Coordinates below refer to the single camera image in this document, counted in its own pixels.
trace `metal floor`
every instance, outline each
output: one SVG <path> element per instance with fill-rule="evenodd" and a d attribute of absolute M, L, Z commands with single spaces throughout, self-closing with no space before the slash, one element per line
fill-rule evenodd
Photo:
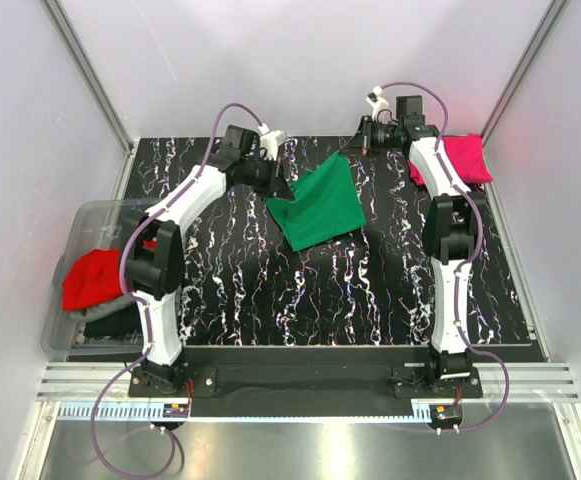
<path fill-rule="evenodd" d="M 466 405 L 467 422 L 489 415 L 483 405 Z M 169 442 L 141 432 L 119 443 L 137 422 L 101 422 L 102 448 L 118 468 L 135 474 L 158 470 Z M 548 404 L 512 404 L 496 424 L 481 431 L 437 437 L 418 425 L 314 425 L 190 423 L 176 430 L 185 451 L 162 478 L 400 480 L 575 478 Z M 87 422 L 58 421 L 41 478 L 118 478 L 94 458 Z"/>

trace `pink cloth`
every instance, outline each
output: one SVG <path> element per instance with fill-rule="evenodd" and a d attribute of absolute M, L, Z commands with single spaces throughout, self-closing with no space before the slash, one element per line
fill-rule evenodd
<path fill-rule="evenodd" d="M 490 183 L 492 175 L 483 163 L 483 142 L 476 133 L 462 137 L 443 137 L 443 146 L 450 163 L 465 183 Z M 423 185 L 423 177 L 417 167 L 408 160 L 410 178 Z"/>

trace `black marbled table surface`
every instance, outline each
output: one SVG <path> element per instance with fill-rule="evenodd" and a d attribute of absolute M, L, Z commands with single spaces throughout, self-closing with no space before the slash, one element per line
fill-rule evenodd
<path fill-rule="evenodd" d="M 344 142 L 288 140 L 296 180 Z M 206 138 L 142 139 L 126 198 L 163 198 L 197 164 Z M 365 228 L 293 253 L 263 202 L 237 186 L 193 223 L 186 238 L 181 336 L 189 345 L 425 344 L 434 280 L 421 232 L 430 198 L 403 157 L 348 155 Z M 474 343 L 526 344 L 528 330 L 489 207 L 473 265 L 468 328 Z"/>

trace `black mounting plate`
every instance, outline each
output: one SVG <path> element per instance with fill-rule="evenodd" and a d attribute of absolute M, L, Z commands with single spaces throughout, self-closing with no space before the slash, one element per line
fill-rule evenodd
<path fill-rule="evenodd" d="M 192 380 L 194 385 L 194 398 L 211 398 L 214 397 L 214 389 L 217 384 L 217 369 L 208 366 L 195 366 L 181 369 L 183 382 Z M 146 375 L 141 367 L 135 367 L 132 370 L 130 387 L 128 388 L 129 397 L 144 398 L 180 398 L 187 396 L 187 390 L 184 387 L 177 391 L 167 390 L 163 385 L 155 382 L 153 378 Z"/>
<path fill-rule="evenodd" d="M 448 399 L 457 398 L 457 387 L 461 386 L 461 398 L 483 398 L 479 371 L 473 367 L 466 379 L 439 380 L 434 385 L 424 384 L 423 367 L 393 367 L 392 381 L 394 396 L 399 399 Z"/>

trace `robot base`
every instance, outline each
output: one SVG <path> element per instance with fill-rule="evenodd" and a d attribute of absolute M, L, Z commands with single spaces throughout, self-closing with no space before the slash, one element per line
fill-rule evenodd
<path fill-rule="evenodd" d="M 214 397 L 217 369 L 214 367 L 190 368 L 184 363 L 175 363 L 170 367 L 170 381 L 146 372 L 145 366 L 132 370 L 132 379 L 128 388 L 129 397 L 142 398 L 179 398 L 187 397 L 186 382 L 192 380 L 195 398 Z"/>
<path fill-rule="evenodd" d="M 481 379 L 476 368 L 469 377 L 451 378 L 427 382 L 424 367 L 396 367 L 392 369 L 391 381 L 394 382 L 394 396 L 399 399 L 444 399 L 457 398 L 457 388 L 461 387 L 461 398 L 483 398 Z"/>

